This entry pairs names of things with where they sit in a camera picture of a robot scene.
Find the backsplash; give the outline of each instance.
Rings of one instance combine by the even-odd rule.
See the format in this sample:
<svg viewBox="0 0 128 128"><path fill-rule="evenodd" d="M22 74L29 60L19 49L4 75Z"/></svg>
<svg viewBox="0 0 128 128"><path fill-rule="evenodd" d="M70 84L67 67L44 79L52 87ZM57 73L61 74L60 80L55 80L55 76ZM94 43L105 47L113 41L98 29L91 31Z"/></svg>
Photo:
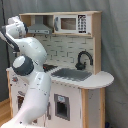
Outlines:
<svg viewBox="0 0 128 128"><path fill-rule="evenodd" d="M47 64L75 68L78 54L87 51L93 56L93 39L79 36L36 35L47 51ZM81 62L86 62L86 70L93 72L88 56L82 55Z"/></svg>

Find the stovetop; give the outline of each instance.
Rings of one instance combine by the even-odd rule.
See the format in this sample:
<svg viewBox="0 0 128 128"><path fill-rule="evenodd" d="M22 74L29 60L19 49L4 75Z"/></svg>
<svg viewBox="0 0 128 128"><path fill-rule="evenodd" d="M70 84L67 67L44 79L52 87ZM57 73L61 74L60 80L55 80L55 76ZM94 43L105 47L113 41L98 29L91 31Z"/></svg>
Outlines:
<svg viewBox="0 0 128 128"><path fill-rule="evenodd" d="M56 67L57 66L54 66L54 65L43 64L44 72L50 71L51 69L54 69Z"/></svg>

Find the microwave window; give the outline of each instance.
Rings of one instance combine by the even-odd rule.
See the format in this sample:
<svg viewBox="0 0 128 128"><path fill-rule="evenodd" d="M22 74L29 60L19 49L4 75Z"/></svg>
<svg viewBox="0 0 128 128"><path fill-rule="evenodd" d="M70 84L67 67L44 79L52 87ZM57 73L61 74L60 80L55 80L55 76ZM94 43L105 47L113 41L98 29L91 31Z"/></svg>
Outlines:
<svg viewBox="0 0 128 128"><path fill-rule="evenodd" d="M76 30L76 18L61 18L61 29Z"/></svg>

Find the faucet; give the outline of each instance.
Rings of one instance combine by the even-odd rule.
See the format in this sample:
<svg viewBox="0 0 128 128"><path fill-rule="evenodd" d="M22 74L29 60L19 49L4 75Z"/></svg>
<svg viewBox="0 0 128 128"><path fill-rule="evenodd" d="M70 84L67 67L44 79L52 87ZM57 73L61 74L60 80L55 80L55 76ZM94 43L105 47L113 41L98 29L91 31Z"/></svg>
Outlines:
<svg viewBox="0 0 128 128"><path fill-rule="evenodd" d="M77 70L83 70L83 69L86 68L86 62L84 62L84 64L82 64L82 63L80 62L80 58L81 58L81 56L82 56L83 54L86 54L86 55L88 56L88 58L89 58L89 60L90 60L90 65L93 65L92 56L91 56L88 52L82 51L82 52L80 52L80 53L78 54L78 63L76 64Z"/></svg>

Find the wooden frame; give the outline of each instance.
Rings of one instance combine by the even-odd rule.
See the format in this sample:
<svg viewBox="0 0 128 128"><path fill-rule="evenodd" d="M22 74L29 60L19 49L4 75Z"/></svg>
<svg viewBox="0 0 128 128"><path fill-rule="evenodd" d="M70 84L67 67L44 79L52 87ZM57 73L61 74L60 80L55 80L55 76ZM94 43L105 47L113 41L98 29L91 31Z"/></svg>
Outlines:
<svg viewBox="0 0 128 128"><path fill-rule="evenodd" d="M27 26L31 26L31 16L32 15L53 15L53 23L54 23L54 15L78 15L78 14L87 14L92 15L92 33L89 34L65 34L65 33L52 33L56 35L74 35L74 36L85 36L89 38L93 38L94 42L94 74L97 74L101 71L101 11L84 11L84 12L54 12L54 13L25 13L20 14L21 20L27 24ZM12 99L11 99L11 88L9 81L9 73L8 76L8 87L9 87L9 97L10 97L10 107L12 109ZM83 117L83 128L89 128L89 119L88 119L88 90L81 89L81 97L82 97L82 117ZM100 89L100 128L105 127L105 88Z"/></svg>

